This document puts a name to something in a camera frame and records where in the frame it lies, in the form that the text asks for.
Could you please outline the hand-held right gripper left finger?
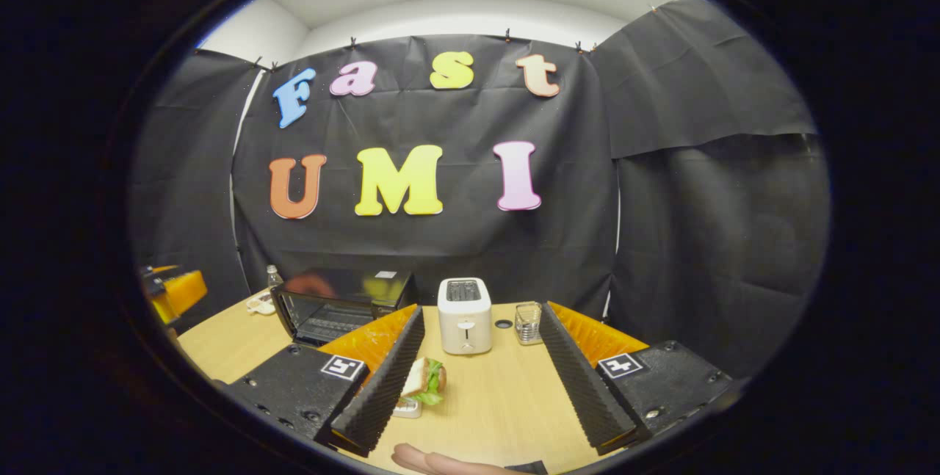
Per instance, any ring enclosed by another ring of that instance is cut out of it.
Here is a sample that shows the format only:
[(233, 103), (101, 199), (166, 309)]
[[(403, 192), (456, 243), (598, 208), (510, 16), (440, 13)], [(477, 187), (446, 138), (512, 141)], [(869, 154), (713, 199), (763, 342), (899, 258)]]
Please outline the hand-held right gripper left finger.
[(423, 308), (409, 305), (323, 348), (292, 342), (224, 391), (268, 424), (366, 457), (400, 400), (424, 336)]

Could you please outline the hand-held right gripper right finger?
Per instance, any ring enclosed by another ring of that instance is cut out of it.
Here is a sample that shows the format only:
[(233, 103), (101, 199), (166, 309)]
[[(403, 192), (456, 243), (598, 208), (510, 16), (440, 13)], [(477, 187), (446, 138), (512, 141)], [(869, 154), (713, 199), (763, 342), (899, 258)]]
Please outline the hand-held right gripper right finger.
[(733, 384), (731, 375), (678, 341), (647, 345), (564, 305), (538, 307), (540, 338), (600, 455), (683, 424)]

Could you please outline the lettuce sandwich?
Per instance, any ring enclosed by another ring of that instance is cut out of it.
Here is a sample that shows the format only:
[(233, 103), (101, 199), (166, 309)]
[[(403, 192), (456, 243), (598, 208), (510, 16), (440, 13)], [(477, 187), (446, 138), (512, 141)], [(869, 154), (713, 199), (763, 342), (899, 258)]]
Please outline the lettuce sandwich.
[(408, 377), (404, 382), (400, 398), (420, 402), (424, 405), (439, 405), (444, 400), (443, 391), (447, 385), (447, 369), (441, 361), (432, 358), (419, 358), (413, 362)]

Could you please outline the black electric oven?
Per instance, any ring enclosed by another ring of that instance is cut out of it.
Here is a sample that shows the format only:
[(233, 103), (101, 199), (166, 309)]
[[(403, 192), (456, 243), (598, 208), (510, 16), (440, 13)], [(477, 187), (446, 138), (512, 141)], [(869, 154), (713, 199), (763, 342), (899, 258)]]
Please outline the black electric oven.
[(292, 340), (312, 346), (419, 303), (412, 273), (385, 270), (312, 268), (272, 287), (271, 295)]

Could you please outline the white toaster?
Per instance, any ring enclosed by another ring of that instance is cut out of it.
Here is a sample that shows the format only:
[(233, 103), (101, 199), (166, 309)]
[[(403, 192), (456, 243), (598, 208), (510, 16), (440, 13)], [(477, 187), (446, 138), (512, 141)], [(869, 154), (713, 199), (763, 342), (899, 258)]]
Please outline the white toaster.
[(491, 350), (491, 298), (480, 278), (447, 278), (438, 290), (441, 345), (450, 355)]

